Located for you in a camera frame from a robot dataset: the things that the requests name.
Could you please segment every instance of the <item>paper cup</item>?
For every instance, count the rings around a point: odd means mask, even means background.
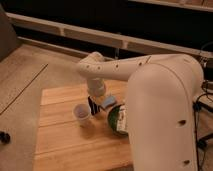
[[[91,109],[89,105],[78,104],[73,110],[73,114],[77,118],[80,126],[86,126],[89,123],[89,118],[91,116]]]

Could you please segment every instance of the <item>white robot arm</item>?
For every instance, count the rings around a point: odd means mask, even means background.
[[[200,91],[200,64],[184,54],[104,62],[98,52],[77,65],[88,92],[105,93],[100,78],[128,81],[127,123],[136,171],[197,171],[192,102]]]

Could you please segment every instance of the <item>black stand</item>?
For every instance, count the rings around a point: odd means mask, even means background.
[[[8,144],[10,142],[10,135],[6,132],[0,131],[0,141],[3,144]]]
[[[205,150],[205,148],[207,147],[207,142],[209,139],[213,139],[213,133],[208,134],[202,138],[200,138],[197,142],[197,146],[202,149]]]

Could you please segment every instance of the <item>wood grain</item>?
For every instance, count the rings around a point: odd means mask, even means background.
[[[125,82],[105,83],[107,94],[118,102],[124,99]],[[106,111],[91,116],[87,127],[79,126],[72,110],[87,103],[87,96],[85,84],[43,91],[35,171],[110,170],[132,164],[129,139],[112,131]]]

